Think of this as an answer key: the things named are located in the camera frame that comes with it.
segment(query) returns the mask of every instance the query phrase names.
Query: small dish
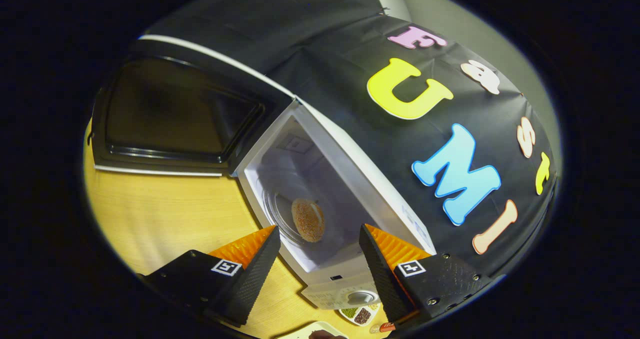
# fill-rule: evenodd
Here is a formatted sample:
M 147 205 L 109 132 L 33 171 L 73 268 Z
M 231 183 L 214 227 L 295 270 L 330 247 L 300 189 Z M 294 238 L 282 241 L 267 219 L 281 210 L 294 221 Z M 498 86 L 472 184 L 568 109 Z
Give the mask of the small dish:
M 377 303 L 361 307 L 351 307 L 349 309 L 339 309 L 338 312 L 343 316 L 343 318 L 351 323 L 354 323 L 357 326 L 366 326 L 371 323 L 378 313 L 378 310 L 380 310 L 380 307 L 382 307 L 382 304 Z

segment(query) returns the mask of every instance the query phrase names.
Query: foam letter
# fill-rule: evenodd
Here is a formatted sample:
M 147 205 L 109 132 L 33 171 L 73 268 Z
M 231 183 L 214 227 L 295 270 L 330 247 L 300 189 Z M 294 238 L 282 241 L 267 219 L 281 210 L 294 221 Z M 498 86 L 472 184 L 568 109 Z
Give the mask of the foam letter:
M 462 191 L 442 204 L 451 223 L 459 226 L 491 191 L 500 188 L 501 180 L 498 171 L 491 165 L 469 171 L 476 141 L 460 124 L 453 124 L 451 129 L 451 139 L 427 161 L 414 161 L 411 170 L 422 184 L 430 187 L 436 183 L 436 174 L 446 167 L 435 194 L 441 198 Z
M 516 219 L 518 219 L 518 208 L 514 201 L 509 199 L 504 205 L 504 211 L 498 216 L 498 219 L 493 222 L 489 229 L 473 237 L 472 243 L 475 252 L 480 255 L 485 254 L 491 243 L 493 243 L 511 223 L 516 223 Z
M 366 83 L 368 95 L 382 109 L 403 120 L 416 120 L 427 114 L 443 99 L 453 99 L 453 93 L 437 80 L 427 79 L 429 86 L 410 102 L 398 99 L 393 89 L 409 77 L 420 76 L 420 70 L 398 58 L 389 59 L 389 65 L 373 74 Z
M 478 61 L 469 60 L 469 63 L 471 64 L 460 64 L 460 68 L 462 68 L 464 74 L 469 75 L 469 77 L 476 82 L 480 82 L 489 93 L 499 95 L 498 85 L 500 84 L 500 78 L 498 75 Z
M 409 30 L 398 36 L 389 36 L 387 39 L 409 49 L 416 49 L 414 45 L 415 42 L 420 43 L 420 47 L 423 48 L 431 47 L 434 43 L 438 43 L 438 45 L 442 47 L 447 45 L 447 41 L 443 38 L 427 33 L 425 30 L 418 29 L 418 27 L 414 26 L 410 26 Z
M 551 161 L 549 161 L 549 157 L 542 152 L 542 162 L 540 166 L 537 168 L 537 174 L 535 175 L 535 192 L 537 195 L 542 194 L 542 182 L 545 180 L 549 180 L 549 166 L 551 165 Z
M 516 136 L 518 137 L 522 154 L 524 154 L 526 158 L 530 158 L 531 153 L 533 153 L 533 146 L 536 143 L 536 132 L 533 131 L 531 122 L 526 116 L 522 116 L 520 123 L 522 125 L 518 125 Z

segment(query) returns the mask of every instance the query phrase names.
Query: food on plate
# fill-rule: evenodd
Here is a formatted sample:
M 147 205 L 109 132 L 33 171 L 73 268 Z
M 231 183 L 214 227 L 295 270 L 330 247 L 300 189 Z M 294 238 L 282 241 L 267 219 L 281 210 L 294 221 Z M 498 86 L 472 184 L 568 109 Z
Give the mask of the food on plate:
M 291 215 L 295 229 L 307 242 L 317 243 L 325 233 L 325 216 L 315 202 L 297 198 L 291 204 Z
M 353 318 L 356 316 L 356 311 L 358 307 L 350 307 L 348 309 L 342 309 L 342 312 L 347 316 L 347 318 Z
M 368 310 L 360 310 L 353 321 L 355 321 L 355 323 L 358 323 L 359 325 L 363 325 L 369 320 L 370 316 L 371 313 Z

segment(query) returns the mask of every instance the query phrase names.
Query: peach letter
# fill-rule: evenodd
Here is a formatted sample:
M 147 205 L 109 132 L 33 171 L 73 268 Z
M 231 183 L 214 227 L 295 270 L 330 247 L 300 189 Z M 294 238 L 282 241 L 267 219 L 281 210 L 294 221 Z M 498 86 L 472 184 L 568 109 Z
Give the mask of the peach letter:
M 504 205 L 504 211 L 498 216 L 498 219 L 492 223 L 489 229 L 473 237 L 472 243 L 475 252 L 480 255 L 485 254 L 491 243 L 493 243 L 511 223 L 516 223 L 516 219 L 518 219 L 518 208 L 514 201 L 509 199 Z
M 533 146 L 536 143 L 536 132 L 533 130 L 531 122 L 526 116 L 522 116 L 520 122 L 521 125 L 518 125 L 516 132 L 518 143 L 520 143 L 522 154 L 524 154 L 526 158 L 530 158 L 531 153 L 533 153 Z

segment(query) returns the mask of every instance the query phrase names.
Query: microwave door window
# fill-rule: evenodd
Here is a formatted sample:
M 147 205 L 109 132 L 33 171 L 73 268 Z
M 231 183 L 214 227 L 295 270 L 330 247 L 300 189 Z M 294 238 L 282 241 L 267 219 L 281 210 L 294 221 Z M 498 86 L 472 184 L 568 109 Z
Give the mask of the microwave door window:
M 148 152 L 219 157 L 256 107 L 223 85 L 166 59 L 130 63 L 112 92 L 107 141 Z

